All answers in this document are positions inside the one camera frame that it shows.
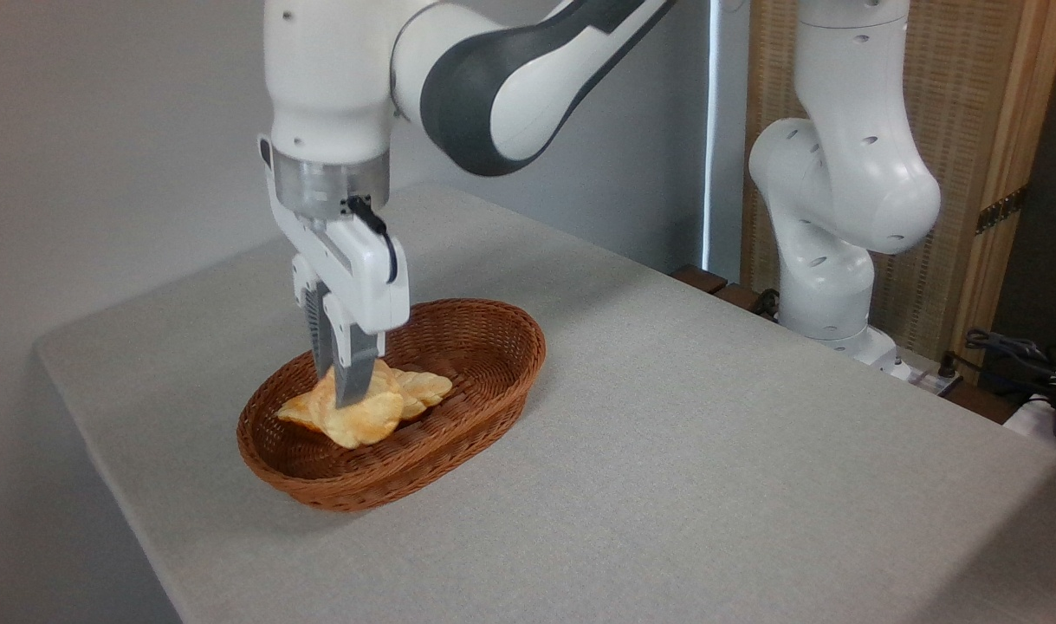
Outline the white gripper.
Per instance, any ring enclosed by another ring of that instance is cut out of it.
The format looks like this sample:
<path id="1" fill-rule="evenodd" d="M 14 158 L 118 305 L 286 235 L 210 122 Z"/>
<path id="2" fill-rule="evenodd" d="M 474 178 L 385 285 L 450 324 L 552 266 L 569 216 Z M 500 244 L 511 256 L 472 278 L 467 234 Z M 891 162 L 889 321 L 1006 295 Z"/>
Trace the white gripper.
<path id="1" fill-rule="evenodd" d="M 361 402 L 384 347 L 406 324 L 411 292 L 404 246 L 378 216 L 386 156 L 354 167 L 300 160 L 258 137 L 275 223 L 293 257 L 295 300 L 318 379 L 333 372 L 334 406 Z"/>

